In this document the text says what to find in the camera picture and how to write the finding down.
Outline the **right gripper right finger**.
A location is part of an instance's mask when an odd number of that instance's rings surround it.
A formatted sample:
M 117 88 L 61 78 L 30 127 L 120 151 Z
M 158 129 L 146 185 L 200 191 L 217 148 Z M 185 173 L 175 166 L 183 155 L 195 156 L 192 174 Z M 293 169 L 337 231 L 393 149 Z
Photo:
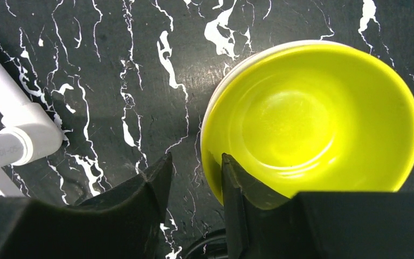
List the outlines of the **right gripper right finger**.
M 288 198 L 229 154 L 221 178 L 229 258 L 414 258 L 414 193 Z

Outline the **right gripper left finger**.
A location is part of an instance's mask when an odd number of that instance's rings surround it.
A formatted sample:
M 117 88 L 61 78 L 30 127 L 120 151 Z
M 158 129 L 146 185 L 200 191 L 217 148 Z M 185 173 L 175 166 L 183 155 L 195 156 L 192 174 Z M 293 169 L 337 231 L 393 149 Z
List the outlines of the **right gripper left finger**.
M 167 153 L 75 206 L 0 197 L 0 258 L 156 258 L 172 176 Z

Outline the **yellow green bowl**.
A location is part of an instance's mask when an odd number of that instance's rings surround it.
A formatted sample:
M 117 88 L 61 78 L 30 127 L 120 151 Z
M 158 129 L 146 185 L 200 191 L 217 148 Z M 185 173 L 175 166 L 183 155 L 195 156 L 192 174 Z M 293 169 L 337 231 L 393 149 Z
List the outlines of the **yellow green bowl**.
M 201 156 L 219 202 L 224 153 L 286 197 L 395 192 L 414 166 L 414 96 L 392 67 L 361 50 L 279 45 L 234 67 L 209 101 Z

